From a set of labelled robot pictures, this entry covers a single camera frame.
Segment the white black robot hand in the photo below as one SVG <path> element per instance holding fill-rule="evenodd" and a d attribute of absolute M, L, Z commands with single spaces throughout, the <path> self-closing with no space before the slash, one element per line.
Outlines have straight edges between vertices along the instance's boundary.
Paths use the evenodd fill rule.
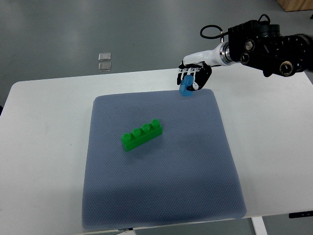
<path fill-rule="evenodd" d="M 186 89 L 188 91 L 201 90 L 212 74 L 213 66 L 223 64 L 217 50 L 206 50 L 185 56 L 178 66 L 177 85 L 180 85 L 185 76 L 193 76 L 193 82 Z"/>

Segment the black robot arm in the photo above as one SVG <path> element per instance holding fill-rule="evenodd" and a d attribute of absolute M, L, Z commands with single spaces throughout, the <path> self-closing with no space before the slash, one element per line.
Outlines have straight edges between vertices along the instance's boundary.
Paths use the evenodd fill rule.
<path fill-rule="evenodd" d="M 230 27 L 219 37 L 228 36 L 232 61 L 273 74 L 288 77 L 313 70 L 313 37 L 307 34 L 282 36 L 280 25 L 270 20 L 250 20 Z"/>

